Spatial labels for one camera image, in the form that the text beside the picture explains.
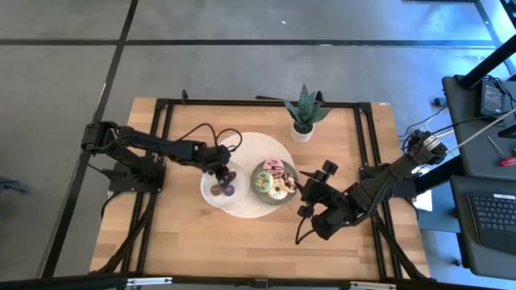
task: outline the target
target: computer keyboard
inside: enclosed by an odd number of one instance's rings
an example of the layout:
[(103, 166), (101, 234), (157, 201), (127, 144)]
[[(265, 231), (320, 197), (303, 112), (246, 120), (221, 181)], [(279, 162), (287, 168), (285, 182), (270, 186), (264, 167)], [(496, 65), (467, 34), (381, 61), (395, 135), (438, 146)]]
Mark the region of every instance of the computer keyboard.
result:
[(516, 255), (516, 196), (470, 193), (468, 198), (479, 243)]

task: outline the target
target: wooden table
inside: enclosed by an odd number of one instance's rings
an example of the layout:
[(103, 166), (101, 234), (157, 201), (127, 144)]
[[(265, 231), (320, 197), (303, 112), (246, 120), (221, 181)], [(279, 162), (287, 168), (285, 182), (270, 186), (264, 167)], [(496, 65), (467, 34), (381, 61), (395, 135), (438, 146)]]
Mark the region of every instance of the wooden table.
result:
[[(153, 98), (136, 98), (127, 124), (149, 132), (155, 103)], [(392, 162), (401, 155), (392, 109), (389, 104), (373, 103), (372, 111), (382, 161)], [(371, 159), (367, 123), (365, 116), (362, 117)], [(339, 165), (339, 170), (330, 178), (329, 184), (337, 189), (344, 190), (358, 181), (360, 149), (353, 110), (333, 109), (317, 124), (308, 143), (295, 143), (289, 136), (292, 119), (283, 107), (178, 105), (173, 107), (170, 139), (202, 122), (211, 123), (217, 132), (232, 127), (240, 132), (272, 136), (289, 150), (298, 171), (314, 172), (325, 160), (332, 160)], [(189, 138), (213, 143), (206, 128), (195, 131)], [(357, 227), (341, 229), (328, 241), (312, 234), (296, 246), (294, 236), (300, 221), (296, 212), (302, 204), (298, 197), (265, 217), (232, 217), (202, 199), (198, 169), (181, 167), (169, 160), (167, 166), (164, 189), (158, 195), (152, 222), (145, 274), (341, 280), (379, 278), (369, 220)], [(125, 193), (107, 206), (91, 270), (103, 266), (125, 239), (134, 200), (134, 193)], [(393, 198), (390, 204), (399, 244), (419, 271), (428, 275), (414, 209), (402, 199)], [(310, 223), (306, 222), (302, 233), (309, 228)], [(389, 248), (385, 241), (383, 244), (387, 270), (392, 275)], [(137, 242), (131, 269), (135, 268), (138, 249)]]

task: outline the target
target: white pot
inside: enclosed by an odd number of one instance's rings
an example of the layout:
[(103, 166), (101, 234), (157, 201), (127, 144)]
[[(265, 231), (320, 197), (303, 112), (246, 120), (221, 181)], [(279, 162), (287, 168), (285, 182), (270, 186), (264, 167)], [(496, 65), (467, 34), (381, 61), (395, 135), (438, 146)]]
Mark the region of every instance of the white pot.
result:
[(292, 137), (292, 140), (294, 140), (295, 142), (298, 142), (298, 143), (308, 142), (308, 140), (310, 140), (310, 138), (312, 137), (314, 130), (315, 130), (315, 124), (312, 125), (312, 130), (310, 132), (308, 132), (306, 134), (301, 134), (301, 133), (297, 132), (296, 129), (293, 128), (293, 123), (292, 123), (292, 128), (290, 128), (290, 137)]

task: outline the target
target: gray concrete floor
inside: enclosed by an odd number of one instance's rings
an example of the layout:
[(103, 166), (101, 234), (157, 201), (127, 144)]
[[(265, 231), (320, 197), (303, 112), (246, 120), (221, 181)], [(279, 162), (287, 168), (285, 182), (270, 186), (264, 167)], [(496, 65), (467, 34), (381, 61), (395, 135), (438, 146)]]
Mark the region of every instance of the gray concrete floor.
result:
[[(4, 0), (0, 2), (0, 39), (117, 39), (129, 3)], [(506, 40), (514, 29), (507, 26), (501, 6), (497, 1), (483, 3), (501, 39)], [(138, 5), (129, 38), (486, 40), (489, 33), (470, 3), (152, 0)], [(104, 119), (125, 123), (134, 97), (179, 97), (186, 89), (193, 98), (253, 98), (257, 94), (295, 98), (306, 83), (321, 89), (328, 100), (392, 103), (401, 134), (437, 110), (430, 102), (442, 96), (442, 77), (468, 72), (491, 51), (126, 47)], [(0, 280), (28, 279), (39, 273), (77, 162), (83, 127), (94, 113), (113, 52), (113, 47), (0, 46), (0, 176), (32, 186), (28, 195), (0, 194)], [(493, 75), (507, 77), (509, 73), (500, 66)], [(443, 113), (429, 126), (437, 129), (449, 123)], [(444, 142), (453, 146), (455, 139), (449, 135)], [(96, 159), (94, 164), (107, 167), (110, 161)], [(86, 173), (57, 275), (88, 271), (106, 187), (105, 178), (94, 171)], [(459, 257), (458, 250), (449, 246), (452, 238), (437, 243), (429, 234), (423, 237), (431, 274), (438, 280), (500, 282), (470, 279), (468, 270), (458, 272), (444, 263), (436, 249), (447, 248), (448, 256)]]

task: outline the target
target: potted plant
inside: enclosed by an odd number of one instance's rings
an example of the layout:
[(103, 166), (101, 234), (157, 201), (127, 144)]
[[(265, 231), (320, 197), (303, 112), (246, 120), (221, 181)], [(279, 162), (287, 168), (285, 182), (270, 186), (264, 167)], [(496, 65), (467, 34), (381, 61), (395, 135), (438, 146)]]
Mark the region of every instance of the potted plant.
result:
[(317, 95), (315, 92), (308, 94), (304, 84), (299, 95), (298, 107), (293, 106), (289, 100), (283, 100), (283, 102), (293, 119), (290, 136), (299, 143), (310, 140), (315, 130), (315, 123), (323, 120), (331, 110), (321, 108), (324, 103), (321, 91), (318, 91)]

